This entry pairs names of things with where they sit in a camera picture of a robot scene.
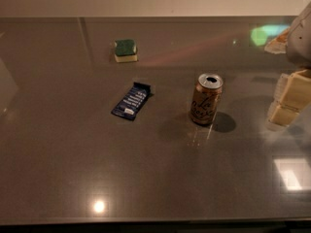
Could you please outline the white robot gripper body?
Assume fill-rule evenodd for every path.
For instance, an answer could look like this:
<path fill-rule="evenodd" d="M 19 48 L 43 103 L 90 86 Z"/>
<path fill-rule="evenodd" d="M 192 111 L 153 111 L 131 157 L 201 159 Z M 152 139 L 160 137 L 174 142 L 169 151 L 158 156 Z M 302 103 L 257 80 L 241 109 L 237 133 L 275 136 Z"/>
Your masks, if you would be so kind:
<path fill-rule="evenodd" d="M 291 63 L 311 67 L 311 2 L 290 27 L 286 53 Z"/>

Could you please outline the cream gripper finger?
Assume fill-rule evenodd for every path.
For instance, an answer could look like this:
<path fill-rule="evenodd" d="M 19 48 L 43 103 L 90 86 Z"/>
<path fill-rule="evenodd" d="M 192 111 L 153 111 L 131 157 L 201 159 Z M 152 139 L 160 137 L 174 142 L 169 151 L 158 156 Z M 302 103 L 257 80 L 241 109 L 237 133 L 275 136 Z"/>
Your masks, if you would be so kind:
<path fill-rule="evenodd" d="M 267 113 L 267 120 L 272 124 L 287 127 L 298 116 L 299 116 L 299 112 L 296 112 L 287 107 L 283 107 L 277 101 L 273 101 Z"/>
<path fill-rule="evenodd" d="M 302 111 L 311 103 L 311 70 L 282 74 L 276 86 L 275 98 L 283 107 Z"/>

